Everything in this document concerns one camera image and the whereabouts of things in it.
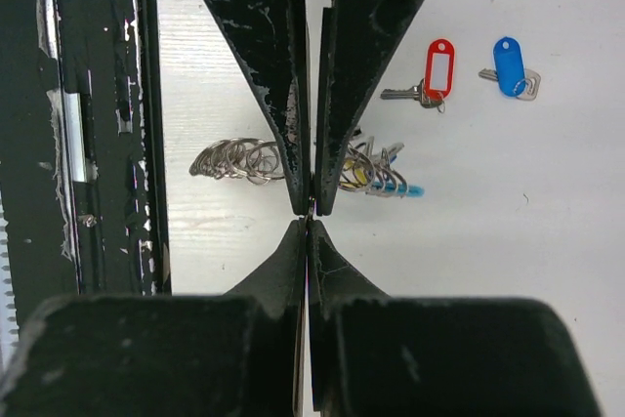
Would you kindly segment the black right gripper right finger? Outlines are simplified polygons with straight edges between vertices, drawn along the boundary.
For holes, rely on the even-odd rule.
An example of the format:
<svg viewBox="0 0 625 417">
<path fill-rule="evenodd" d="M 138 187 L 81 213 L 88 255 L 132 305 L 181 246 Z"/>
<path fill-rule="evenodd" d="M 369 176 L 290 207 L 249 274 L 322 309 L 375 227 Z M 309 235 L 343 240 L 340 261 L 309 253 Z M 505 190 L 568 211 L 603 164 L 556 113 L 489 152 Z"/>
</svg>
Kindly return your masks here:
<svg viewBox="0 0 625 417">
<path fill-rule="evenodd" d="M 324 416 L 598 416 L 555 311 L 526 298 L 399 298 L 308 227 L 312 403 Z"/>
</svg>

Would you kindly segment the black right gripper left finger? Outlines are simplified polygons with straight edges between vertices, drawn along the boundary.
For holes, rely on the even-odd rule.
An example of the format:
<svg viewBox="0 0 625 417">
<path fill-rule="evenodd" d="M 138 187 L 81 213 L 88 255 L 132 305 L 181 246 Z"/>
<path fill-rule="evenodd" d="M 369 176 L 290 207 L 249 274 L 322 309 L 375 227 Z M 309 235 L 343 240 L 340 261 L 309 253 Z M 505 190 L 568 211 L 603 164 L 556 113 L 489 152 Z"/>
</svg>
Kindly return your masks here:
<svg viewBox="0 0 625 417">
<path fill-rule="evenodd" d="M 298 416 L 306 232 L 222 295 L 44 302 L 1 380 L 5 416 Z"/>
</svg>

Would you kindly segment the key with red tag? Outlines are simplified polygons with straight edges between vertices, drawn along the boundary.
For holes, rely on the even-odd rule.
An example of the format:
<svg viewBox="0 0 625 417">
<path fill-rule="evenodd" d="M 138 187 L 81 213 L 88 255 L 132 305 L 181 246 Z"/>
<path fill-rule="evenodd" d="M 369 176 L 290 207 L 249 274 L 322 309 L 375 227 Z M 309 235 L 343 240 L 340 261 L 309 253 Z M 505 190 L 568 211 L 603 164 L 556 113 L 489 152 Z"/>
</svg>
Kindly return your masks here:
<svg viewBox="0 0 625 417">
<path fill-rule="evenodd" d="M 445 99 L 452 90 L 455 48 L 444 38 L 433 41 L 427 51 L 424 77 L 405 90 L 385 89 L 382 100 L 413 100 L 422 108 L 445 112 Z"/>
</svg>

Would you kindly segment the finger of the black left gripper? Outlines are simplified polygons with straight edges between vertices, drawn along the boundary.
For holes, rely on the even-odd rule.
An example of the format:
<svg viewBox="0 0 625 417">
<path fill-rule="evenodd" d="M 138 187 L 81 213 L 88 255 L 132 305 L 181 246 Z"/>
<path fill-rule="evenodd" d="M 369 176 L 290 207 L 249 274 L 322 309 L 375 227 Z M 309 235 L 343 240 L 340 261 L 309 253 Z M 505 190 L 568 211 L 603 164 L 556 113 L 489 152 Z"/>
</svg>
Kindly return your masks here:
<svg viewBox="0 0 625 417">
<path fill-rule="evenodd" d="M 294 214 L 309 210 L 311 128 L 305 0 L 204 0 L 277 143 Z"/>
<path fill-rule="evenodd" d="M 332 213 L 350 137 L 425 0 L 332 0 L 322 17 L 314 187 Z"/>
</svg>

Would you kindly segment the key with blue tag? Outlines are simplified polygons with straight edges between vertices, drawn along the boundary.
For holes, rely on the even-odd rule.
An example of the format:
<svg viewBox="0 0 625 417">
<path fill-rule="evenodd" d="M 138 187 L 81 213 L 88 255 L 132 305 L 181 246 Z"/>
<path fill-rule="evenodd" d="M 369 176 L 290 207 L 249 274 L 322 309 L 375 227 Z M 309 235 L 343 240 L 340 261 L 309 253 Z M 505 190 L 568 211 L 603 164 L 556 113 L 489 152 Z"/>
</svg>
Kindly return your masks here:
<svg viewBox="0 0 625 417">
<path fill-rule="evenodd" d="M 484 68 L 478 77 L 495 82 L 500 92 L 509 98 L 533 101 L 541 83 L 538 72 L 523 64 L 521 45 L 513 37 L 502 37 L 493 46 L 494 69 Z"/>
</svg>

